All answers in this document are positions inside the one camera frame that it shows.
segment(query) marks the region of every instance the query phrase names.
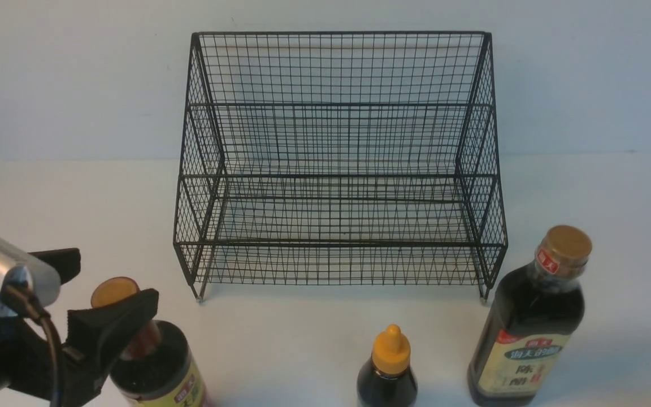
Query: red logo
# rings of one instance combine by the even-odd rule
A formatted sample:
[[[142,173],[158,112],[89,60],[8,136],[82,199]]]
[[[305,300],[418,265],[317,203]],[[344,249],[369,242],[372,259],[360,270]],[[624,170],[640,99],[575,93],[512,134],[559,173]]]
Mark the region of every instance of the red logo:
[[[559,263],[554,261],[549,253],[547,253],[547,250],[544,250],[543,248],[540,248],[539,252],[537,252],[537,261],[539,261],[539,264],[542,265],[544,270],[552,275],[555,275],[556,272],[559,271]]]
[[[181,401],[183,401],[186,397],[188,397],[188,394],[191,391],[193,385],[194,385],[194,374],[191,374],[190,377],[189,377],[188,382],[183,386],[183,388],[175,396],[175,403],[176,404],[180,404]]]
[[[542,373],[544,373],[544,365],[539,366],[539,370],[537,371],[537,374],[532,376],[531,382],[538,383],[542,379]]]
[[[499,335],[496,337],[496,342],[501,343],[502,345],[506,345],[509,343],[517,342],[517,340],[520,340],[522,338],[523,336],[509,335],[509,333],[505,330],[501,330],[499,331]]]
[[[551,346],[551,340],[544,337],[532,339],[527,342],[527,348],[538,348],[540,346]]]

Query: bottle cap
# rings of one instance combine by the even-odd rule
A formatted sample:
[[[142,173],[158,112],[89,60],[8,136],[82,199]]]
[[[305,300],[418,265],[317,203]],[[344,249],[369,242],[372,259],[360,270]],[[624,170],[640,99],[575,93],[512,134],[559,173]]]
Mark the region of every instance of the bottle cap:
[[[411,344],[398,325],[388,325],[373,343],[371,359],[375,368],[386,374],[400,374],[411,363]]]
[[[126,278],[126,276],[116,276],[99,284],[95,288],[90,299],[90,304],[93,308],[108,306],[122,301],[129,296],[134,296],[139,291],[140,286],[137,285],[136,281],[131,278]]]
[[[570,280],[584,273],[591,252],[592,240],[586,233],[560,224],[548,230],[535,258],[551,275]]]

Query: yellow label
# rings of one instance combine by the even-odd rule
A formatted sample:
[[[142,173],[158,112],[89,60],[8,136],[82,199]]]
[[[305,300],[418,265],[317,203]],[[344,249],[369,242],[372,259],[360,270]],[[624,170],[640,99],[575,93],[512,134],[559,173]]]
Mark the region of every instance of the yellow label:
[[[499,335],[479,379],[486,397],[533,396],[556,363],[569,335]]]
[[[146,407],[212,407],[212,401],[207,395],[207,388],[194,361],[191,361],[183,381],[167,395],[154,400],[127,399],[127,401],[133,406],[144,405]]]

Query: white wall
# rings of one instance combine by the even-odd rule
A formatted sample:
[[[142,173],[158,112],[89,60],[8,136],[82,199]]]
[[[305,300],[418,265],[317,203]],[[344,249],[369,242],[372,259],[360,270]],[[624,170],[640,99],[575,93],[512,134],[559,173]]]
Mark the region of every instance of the white wall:
[[[504,154],[651,151],[643,0],[0,1],[0,159],[179,153],[189,34],[494,34]]]

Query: yellow squeeze cap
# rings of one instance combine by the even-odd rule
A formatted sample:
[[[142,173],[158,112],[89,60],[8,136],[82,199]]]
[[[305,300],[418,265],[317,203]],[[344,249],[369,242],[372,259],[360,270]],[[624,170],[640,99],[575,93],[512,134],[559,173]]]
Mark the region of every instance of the yellow squeeze cap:
[[[139,291],[140,287],[136,281],[126,278],[126,276],[116,276],[99,284],[95,292],[92,293],[90,304],[93,308],[108,306],[129,296],[134,296]]]
[[[400,374],[411,363],[411,344],[398,325],[388,325],[378,334],[371,355],[375,368],[386,374]]]

